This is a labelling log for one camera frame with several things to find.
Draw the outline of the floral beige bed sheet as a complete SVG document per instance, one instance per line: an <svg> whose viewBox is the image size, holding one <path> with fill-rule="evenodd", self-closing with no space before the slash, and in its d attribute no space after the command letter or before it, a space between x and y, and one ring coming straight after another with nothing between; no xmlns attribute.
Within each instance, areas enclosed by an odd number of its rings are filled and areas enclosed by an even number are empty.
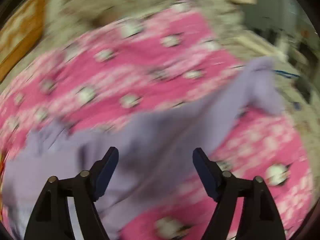
<svg viewBox="0 0 320 240"><path fill-rule="evenodd" d="M225 85L241 63L261 56L273 57L277 68L294 72L279 48L243 26L239 6L228 0L195 0L192 9L200 11L223 48L212 62L217 70L182 96L122 107L121 96L132 93L134 85L158 85L164 75L132 63L103 70L96 62L81 63L79 55L94 51L111 33L111 27L103 27L104 16L115 12L121 22L141 20L154 28L174 5L178 0L48 0L42 37L1 80L1 159L15 158L27 134L54 118L65 119L75 131L118 131L137 112L162 111L203 97Z"/></svg>

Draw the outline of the lilac fleece jacket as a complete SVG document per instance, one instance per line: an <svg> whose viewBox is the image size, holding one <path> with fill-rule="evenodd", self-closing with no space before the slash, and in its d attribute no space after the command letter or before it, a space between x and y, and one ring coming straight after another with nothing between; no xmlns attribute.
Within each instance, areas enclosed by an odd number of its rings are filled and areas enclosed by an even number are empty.
<svg viewBox="0 0 320 240"><path fill-rule="evenodd" d="M160 204L191 175L195 148L211 153L223 143L246 106L281 113L273 65L270 57L253 59L217 92L177 108L136 113L118 131L93 128L70 134L58 119L30 131L24 149L4 172L3 202L13 236L24 237L50 176L76 176L114 146L119 162L96 207L108 236L118 239L126 224Z"/></svg>

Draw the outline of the orange checkered plush mat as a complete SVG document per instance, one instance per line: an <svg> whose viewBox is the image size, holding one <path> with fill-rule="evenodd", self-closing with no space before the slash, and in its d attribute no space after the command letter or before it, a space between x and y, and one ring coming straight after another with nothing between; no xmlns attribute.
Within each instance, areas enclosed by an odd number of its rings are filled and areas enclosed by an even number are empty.
<svg viewBox="0 0 320 240"><path fill-rule="evenodd" d="M48 0L24 0L1 28L1 80L44 33Z"/></svg>

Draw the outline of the pink penguin blanket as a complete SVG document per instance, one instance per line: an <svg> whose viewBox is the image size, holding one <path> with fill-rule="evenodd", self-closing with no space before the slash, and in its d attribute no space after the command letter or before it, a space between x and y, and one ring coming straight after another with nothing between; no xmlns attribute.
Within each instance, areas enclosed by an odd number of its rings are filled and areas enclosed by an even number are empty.
<svg viewBox="0 0 320 240"><path fill-rule="evenodd" d="M127 18L43 54L1 96L3 221L24 237L50 176L119 163L95 206L111 239L200 239L216 203L192 162L202 148L236 177L261 176L286 237L312 198L307 153L275 86L274 62L241 63L189 2Z"/></svg>

